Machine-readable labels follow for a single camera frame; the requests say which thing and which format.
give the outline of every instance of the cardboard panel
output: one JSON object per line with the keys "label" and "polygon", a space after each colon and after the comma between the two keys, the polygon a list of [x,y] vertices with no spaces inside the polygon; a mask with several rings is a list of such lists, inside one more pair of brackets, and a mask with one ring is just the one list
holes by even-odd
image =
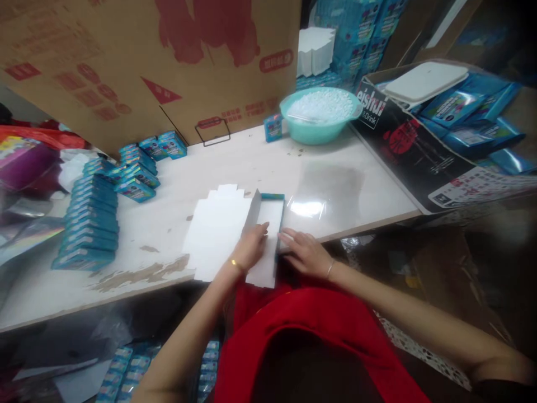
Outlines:
{"label": "cardboard panel", "polygon": [[0,79],[105,152],[195,144],[199,122],[261,124],[294,90],[299,19],[299,0],[4,0]]}

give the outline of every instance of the hand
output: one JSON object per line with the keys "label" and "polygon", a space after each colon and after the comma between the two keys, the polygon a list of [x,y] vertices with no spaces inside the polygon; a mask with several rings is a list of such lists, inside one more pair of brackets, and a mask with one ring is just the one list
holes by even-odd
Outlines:
{"label": "hand", "polygon": [[248,272],[263,256],[267,241],[269,223],[258,224],[246,232],[233,250],[230,259],[237,262],[241,269]]}
{"label": "hand", "polygon": [[326,278],[334,260],[313,235],[290,228],[284,228],[282,232],[284,234],[279,233],[278,238],[298,257],[285,256],[285,258],[301,273]]}

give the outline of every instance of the teal bowl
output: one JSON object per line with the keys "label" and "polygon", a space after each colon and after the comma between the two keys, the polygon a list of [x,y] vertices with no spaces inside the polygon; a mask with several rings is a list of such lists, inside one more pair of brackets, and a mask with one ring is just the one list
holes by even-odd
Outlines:
{"label": "teal bowl", "polygon": [[[288,115],[289,108],[291,107],[293,102],[302,98],[304,95],[310,92],[316,92],[320,90],[338,91],[338,92],[344,92],[345,94],[348,94],[351,97],[353,107],[354,107],[354,112],[346,119],[333,121],[333,122],[330,122],[329,124],[310,123],[310,122],[302,121],[296,118],[291,118]],[[285,120],[287,120],[287,123],[289,126],[289,134],[291,138],[299,143],[307,144],[309,146],[316,146],[319,144],[326,144],[331,141],[334,141],[337,138],[337,136],[341,133],[341,131],[345,127],[345,124],[348,121],[352,119],[356,119],[360,116],[363,108],[364,107],[362,106],[358,98],[356,98],[356,96],[352,92],[341,90],[339,88],[329,88],[329,87],[314,87],[314,88],[308,88],[307,90],[301,90],[301,91],[295,92],[294,94],[289,95],[283,101],[280,102],[281,115],[284,117]]]}

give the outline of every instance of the table surface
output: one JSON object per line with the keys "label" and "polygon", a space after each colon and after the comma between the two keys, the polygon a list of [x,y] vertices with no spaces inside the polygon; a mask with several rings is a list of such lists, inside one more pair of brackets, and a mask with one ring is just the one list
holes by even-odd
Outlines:
{"label": "table surface", "polygon": [[[27,253],[0,312],[0,332],[190,280],[181,246],[199,199],[220,184],[246,196],[285,194],[283,226],[321,241],[420,214],[349,126],[333,143],[304,146],[290,138],[266,143],[262,126],[231,140],[189,147],[189,155],[157,164],[161,186],[143,204],[119,196],[120,244],[102,270],[50,270],[61,236]],[[51,215],[62,217],[69,198]]]}

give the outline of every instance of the woman's left hand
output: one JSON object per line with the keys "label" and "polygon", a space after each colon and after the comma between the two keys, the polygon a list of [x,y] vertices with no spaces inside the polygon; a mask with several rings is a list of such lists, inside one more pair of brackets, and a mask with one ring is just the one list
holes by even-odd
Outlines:
{"label": "woman's left hand", "polygon": [[240,269],[244,270],[245,274],[263,255],[268,227],[269,223],[266,222],[265,224],[258,224],[246,232],[237,242],[233,253],[229,257],[237,263]]}

